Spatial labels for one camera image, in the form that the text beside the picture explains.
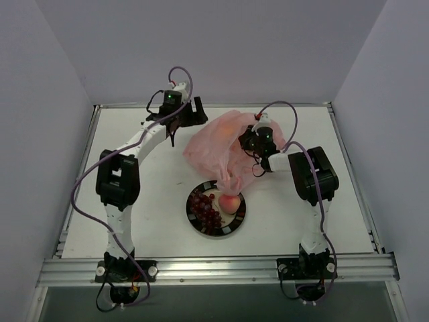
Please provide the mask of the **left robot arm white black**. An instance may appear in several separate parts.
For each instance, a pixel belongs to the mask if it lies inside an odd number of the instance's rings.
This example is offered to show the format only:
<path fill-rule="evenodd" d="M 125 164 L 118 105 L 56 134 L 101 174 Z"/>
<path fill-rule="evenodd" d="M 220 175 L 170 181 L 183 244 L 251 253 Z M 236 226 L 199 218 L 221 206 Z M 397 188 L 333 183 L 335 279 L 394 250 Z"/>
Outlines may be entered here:
<path fill-rule="evenodd" d="M 139 167 L 149 153 L 167 139 L 174 143 L 181 127 L 203 125 L 208 121 L 200 97 L 183 100 L 179 91 L 164 91 L 164 101 L 157 112 L 150 112 L 139 131 L 119 153 L 104 150 L 98 165 L 96 194 L 105 206 L 110 227 L 104 261 L 111 274 L 120 281 L 130 280 L 135 273 L 135 247 L 131 237 L 131 212 L 140 190 Z"/>

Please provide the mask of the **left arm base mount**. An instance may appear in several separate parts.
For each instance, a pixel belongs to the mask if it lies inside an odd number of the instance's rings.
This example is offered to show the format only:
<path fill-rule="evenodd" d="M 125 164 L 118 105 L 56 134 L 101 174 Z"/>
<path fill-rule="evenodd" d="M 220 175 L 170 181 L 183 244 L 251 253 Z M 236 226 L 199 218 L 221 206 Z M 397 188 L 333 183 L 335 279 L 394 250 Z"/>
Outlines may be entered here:
<path fill-rule="evenodd" d="M 102 283 L 155 282 L 158 262 L 155 260 L 136 260 L 139 268 L 129 259 L 100 261 L 97 264 L 94 281 Z"/>

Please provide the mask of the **pink plastic bag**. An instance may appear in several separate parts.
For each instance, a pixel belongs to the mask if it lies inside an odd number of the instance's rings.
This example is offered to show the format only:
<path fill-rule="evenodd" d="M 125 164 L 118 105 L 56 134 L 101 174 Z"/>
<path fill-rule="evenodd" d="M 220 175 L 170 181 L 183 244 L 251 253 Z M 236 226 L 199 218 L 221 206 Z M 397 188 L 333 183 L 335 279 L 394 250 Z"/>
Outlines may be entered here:
<path fill-rule="evenodd" d="M 253 112 L 228 111 L 194 134 L 183 156 L 201 176 L 217 181 L 223 194 L 238 195 L 263 172 L 239 143 L 239 136 L 255 124 Z"/>

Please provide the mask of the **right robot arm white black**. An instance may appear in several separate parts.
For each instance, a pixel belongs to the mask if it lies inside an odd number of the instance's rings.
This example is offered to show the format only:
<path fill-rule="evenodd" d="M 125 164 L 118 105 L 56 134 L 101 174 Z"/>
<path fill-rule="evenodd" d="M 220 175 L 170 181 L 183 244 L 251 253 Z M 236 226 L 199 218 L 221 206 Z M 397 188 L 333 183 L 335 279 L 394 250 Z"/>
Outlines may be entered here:
<path fill-rule="evenodd" d="M 312 214 L 299 244 L 298 269 L 307 277 L 314 276 L 335 256 L 326 233 L 325 221 L 330 203 L 339 188 L 339 178 L 325 151 L 318 146 L 307 150 L 301 143 L 290 140 L 279 150 L 273 140 L 273 129 L 250 125 L 239 136 L 241 149 L 262 169 L 262 173 L 292 174 L 298 196 L 307 202 Z"/>

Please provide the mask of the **red fake grape bunch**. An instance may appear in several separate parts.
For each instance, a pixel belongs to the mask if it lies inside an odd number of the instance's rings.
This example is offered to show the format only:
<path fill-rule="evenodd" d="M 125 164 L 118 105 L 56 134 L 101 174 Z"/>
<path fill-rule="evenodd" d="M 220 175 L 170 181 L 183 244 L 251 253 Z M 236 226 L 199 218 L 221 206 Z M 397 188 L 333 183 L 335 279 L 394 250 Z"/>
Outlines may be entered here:
<path fill-rule="evenodd" d="M 215 201 L 216 195 L 213 192 L 194 190 L 187 202 L 188 210 L 193 216 L 190 220 L 207 235 L 213 235 L 223 224 L 219 206 Z"/>

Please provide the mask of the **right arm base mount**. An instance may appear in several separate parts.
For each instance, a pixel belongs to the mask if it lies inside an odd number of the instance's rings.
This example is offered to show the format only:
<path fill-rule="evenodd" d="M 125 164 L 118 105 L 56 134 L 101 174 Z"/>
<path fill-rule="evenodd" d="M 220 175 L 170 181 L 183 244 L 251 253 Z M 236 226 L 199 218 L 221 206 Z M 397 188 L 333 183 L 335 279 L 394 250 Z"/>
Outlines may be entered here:
<path fill-rule="evenodd" d="M 323 254 L 277 258 L 276 266 L 278 277 L 284 280 L 330 280 L 338 277 L 334 260 Z"/>

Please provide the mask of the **fake peach pink yellow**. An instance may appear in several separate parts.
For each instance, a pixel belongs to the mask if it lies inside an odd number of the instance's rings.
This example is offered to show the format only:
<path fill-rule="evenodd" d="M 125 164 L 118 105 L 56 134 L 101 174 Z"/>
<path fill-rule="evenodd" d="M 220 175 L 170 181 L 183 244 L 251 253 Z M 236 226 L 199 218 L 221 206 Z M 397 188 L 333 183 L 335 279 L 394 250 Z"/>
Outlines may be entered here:
<path fill-rule="evenodd" d="M 239 196 L 221 195 L 218 198 L 218 204 L 221 211 L 226 214 L 232 215 L 237 212 L 241 204 L 241 200 Z"/>

